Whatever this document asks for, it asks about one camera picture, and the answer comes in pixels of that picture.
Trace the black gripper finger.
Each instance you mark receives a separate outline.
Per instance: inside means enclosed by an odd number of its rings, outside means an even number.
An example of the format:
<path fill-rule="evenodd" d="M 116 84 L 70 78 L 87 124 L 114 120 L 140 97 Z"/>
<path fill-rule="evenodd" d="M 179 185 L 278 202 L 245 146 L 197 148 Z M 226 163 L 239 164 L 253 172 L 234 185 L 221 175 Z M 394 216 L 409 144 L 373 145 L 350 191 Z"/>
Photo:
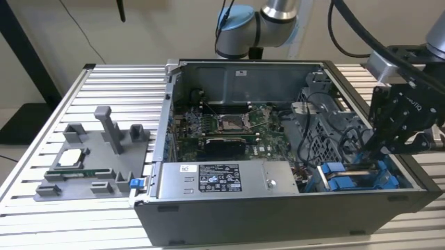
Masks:
<path fill-rule="evenodd" d="M 430 137 L 425 132 L 401 130 L 385 139 L 385 155 L 418 154 L 432 147 Z"/>
<path fill-rule="evenodd" d="M 362 158 L 384 158 L 397 154 L 408 140 L 408 114 L 380 114 L 373 116 L 373 134 L 362 147 Z"/>

